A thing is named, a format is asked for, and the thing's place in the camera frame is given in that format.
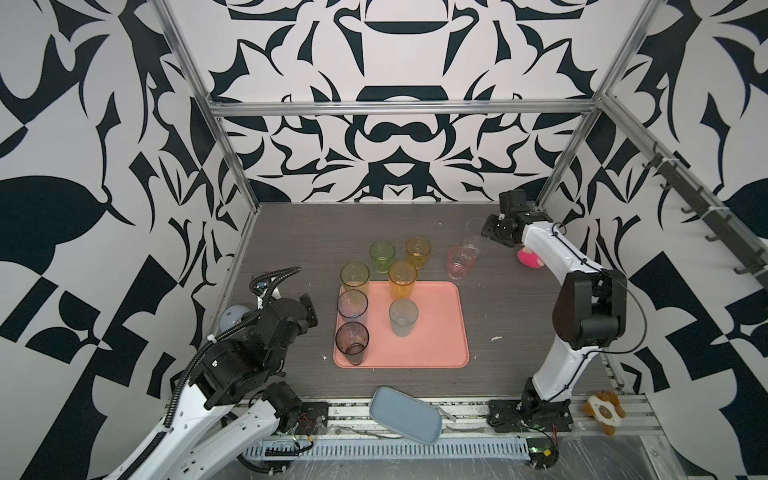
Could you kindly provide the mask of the tall clear glass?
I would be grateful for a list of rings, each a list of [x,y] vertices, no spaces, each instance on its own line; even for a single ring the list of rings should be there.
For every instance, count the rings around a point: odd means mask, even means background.
[[[483,236],[485,222],[484,218],[475,217],[465,224],[463,246],[470,251],[474,258],[480,255],[487,243],[487,238]]]

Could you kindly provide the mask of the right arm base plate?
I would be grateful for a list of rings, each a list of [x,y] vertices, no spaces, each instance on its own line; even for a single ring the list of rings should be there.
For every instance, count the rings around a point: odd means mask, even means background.
[[[522,400],[493,399],[487,402],[487,424],[497,433],[520,432],[523,430],[568,432],[573,424],[570,401],[534,402],[525,406]]]

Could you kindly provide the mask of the short green glass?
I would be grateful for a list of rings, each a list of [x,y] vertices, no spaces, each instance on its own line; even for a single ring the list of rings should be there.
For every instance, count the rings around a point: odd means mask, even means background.
[[[380,274],[387,274],[395,260],[396,248],[388,240],[378,240],[371,244],[369,255],[373,261],[374,269]]]

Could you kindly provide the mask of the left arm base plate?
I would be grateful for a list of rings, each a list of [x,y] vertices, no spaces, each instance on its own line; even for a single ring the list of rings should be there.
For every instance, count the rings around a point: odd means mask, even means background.
[[[330,404],[325,401],[303,402],[293,434],[312,436],[327,430]]]

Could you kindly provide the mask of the pink plastic tray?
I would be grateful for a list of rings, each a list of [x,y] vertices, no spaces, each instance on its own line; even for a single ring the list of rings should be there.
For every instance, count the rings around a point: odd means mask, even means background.
[[[335,364],[344,369],[457,369],[469,362],[469,347],[465,331],[458,287],[446,281],[419,281],[411,300],[418,309],[413,328],[406,336],[397,335],[391,325],[389,309],[393,303],[389,284],[370,282],[363,295],[354,295],[357,307],[366,312],[357,319],[368,333],[368,346],[362,361],[352,364],[339,350],[333,348]]]

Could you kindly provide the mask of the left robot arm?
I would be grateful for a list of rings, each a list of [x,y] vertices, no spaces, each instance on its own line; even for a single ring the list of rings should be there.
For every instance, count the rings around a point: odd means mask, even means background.
[[[178,381],[167,412],[112,479],[208,479],[261,440],[288,433],[303,403],[284,381],[288,347],[317,326],[309,295],[282,298],[212,336]]]

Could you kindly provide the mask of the tall amber glass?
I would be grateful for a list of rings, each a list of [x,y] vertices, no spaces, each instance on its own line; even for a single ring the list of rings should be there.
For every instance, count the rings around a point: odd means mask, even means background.
[[[418,270],[407,260],[394,262],[388,270],[390,294],[393,300],[410,298],[418,279]]]

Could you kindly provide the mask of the tall dark grey glass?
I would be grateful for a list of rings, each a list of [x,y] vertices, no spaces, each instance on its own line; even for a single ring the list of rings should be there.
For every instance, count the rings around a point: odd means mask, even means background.
[[[367,327],[360,322],[346,322],[335,334],[335,346],[353,366],[363,363],[365,352],[370,342]]]

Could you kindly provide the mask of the tall yellow-green glass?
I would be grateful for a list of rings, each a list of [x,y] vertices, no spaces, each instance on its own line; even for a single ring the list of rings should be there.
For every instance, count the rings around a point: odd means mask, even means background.
[[[368,266],[359,261],[346,263],[340,271],[340,280],[344,291],[357,290],[367,294],[370,278]]]

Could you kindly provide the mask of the teal dotted glass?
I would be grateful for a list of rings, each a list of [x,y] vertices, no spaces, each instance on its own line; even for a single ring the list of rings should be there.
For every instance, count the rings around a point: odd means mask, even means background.
[[[418,306],[408,298],[395,300],[389,307],[390,326],[398,337],[407,337],[418,320]]]

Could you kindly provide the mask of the short yellow glass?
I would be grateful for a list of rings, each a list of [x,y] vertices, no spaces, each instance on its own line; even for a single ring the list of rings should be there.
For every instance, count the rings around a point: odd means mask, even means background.
[[[406,260],[417,270],[423,268],[432,252],[431,242],[423,237],[416,236],[409,238],[405,244]]]

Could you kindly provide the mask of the tall blue glass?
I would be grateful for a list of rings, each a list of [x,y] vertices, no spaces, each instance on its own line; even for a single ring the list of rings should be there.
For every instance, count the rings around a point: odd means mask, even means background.
[[[343,322],[367,323],[368,296],[360,290],[351,289],[341,293],[337,299],[337,314]]]

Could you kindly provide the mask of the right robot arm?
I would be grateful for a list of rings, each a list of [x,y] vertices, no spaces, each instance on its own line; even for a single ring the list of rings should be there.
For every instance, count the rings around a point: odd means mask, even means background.
[[[588,259],[522,189],[499,195],[500,213],[487,217],[482,236],[531,250],[560,283],[552,312],[555,340],[528,379],[517,412],[524,418],[564,410],[573,387],[597,354],[626,329],[626,278]]]

